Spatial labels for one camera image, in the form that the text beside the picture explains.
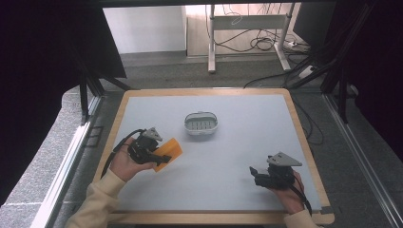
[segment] human hand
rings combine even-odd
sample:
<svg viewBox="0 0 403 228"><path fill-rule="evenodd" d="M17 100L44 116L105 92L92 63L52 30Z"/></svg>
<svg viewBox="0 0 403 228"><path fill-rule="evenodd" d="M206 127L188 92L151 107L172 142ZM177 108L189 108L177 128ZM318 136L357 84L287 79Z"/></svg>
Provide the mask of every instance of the human hand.
<svg viewBox="0 0 403 228"><path fill-rule="evenodd" d="M296 189L303 193L303 183L301 180L301 176L298 172L294 171L294 176L296 177L296 181L294 182L294 186ZM278 190L269 188L273 193L276 194L278 199L280 200L281 204L287 210L288 214L293 215L300 211L304 210L304 206L302 203L301 198L290 188L285 190Z"/></svg>
<svg viewBox="0 0 403 228"><path fill-rule="evenodd" d="M138 172L151 169L156 165L155 162L137 164L134 162L127 152L128 146L133 143L134 139L129 138L116 153L109 169L118 176L122 181L130 181Z"/></svg>

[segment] sleeve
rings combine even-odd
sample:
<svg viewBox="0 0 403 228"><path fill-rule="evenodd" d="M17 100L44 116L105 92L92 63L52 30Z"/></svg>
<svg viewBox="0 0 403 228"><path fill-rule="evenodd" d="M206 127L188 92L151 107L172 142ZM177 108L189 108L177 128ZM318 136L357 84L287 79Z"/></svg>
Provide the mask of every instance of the sleeve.
<svg viewBox="0 0 403 228"><path fill-rule="evenodd" d="M317 228L308 210L295 213L284 218L287 228Z"/></svg>
<svg viewBox="0 0 403 228"><path fill-rule="evenodd" d="M89 185L86 190L86 200L68 219L66 227L106 227L107 216L117 208L118 194L124 186L123 180L107 170L101 180Z"/></svg>

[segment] wall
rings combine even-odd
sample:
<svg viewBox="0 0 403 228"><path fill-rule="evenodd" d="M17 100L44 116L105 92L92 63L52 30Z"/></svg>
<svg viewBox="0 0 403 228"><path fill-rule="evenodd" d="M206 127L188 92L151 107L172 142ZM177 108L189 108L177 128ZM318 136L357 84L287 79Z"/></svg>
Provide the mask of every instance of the wall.
<svg viewBox="0 0 403 228"><path fill-rule="evenodd" d="M104 9L120 54L186 50L183 6Z"/></svg>

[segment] yellow sponge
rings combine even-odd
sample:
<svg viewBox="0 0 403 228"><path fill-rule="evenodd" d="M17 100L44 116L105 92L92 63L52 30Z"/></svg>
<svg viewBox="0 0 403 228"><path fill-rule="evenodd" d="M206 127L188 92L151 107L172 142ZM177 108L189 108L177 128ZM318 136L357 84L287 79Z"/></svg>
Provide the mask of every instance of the yellow sponge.
<svg viewBox="0 0 403 228"><path fill-rule="evenodd" d="M166 155L171 157L171 160L168 163L161 163L160 165L154 167L154 171L158 172L169 165L171 162L173 162L176 158L178 158L182 154L182 149L178 141L172 138L163 146L154 151L153 154L158 156Z"/></svg>

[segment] wooden table frame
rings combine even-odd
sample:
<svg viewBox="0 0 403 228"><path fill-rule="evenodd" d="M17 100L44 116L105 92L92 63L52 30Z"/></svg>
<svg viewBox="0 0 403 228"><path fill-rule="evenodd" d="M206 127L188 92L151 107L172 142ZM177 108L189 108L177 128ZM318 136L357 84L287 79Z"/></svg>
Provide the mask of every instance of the wooden table frame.
<svg viewBox="0 0 403 228"><path fill-rule="evenodd" d="M203 88L203 89L145 89L127 91L122 98L121 105L112 125L109 137L106 141L106 147L101 157L98 169L95 173L94 181L98 181L101 177L102 169L106 163L106 159L113 149L116 135L120 128L125 108L130 97L151 97L151 96L231 96L231 95L283 95L290 111L294 127L297 132L299 142L303 153L311 171L314 185L317 189L320 203L323 208L330 207L323 187L320 175L317 172L317 166L312 157L311 150L306 141L302 130L297 111L294 107L291 95L288 90L283 88ZM109 215L110 223L131 223L131 224L281 224L284 223L283 218L286 216L284 212L249 212L249 213L146 213L146 212L130 212L130 213L112 213ZM335 220L333 213L321 214L314 212L313 220L316 224L330 224Z"/></svg>

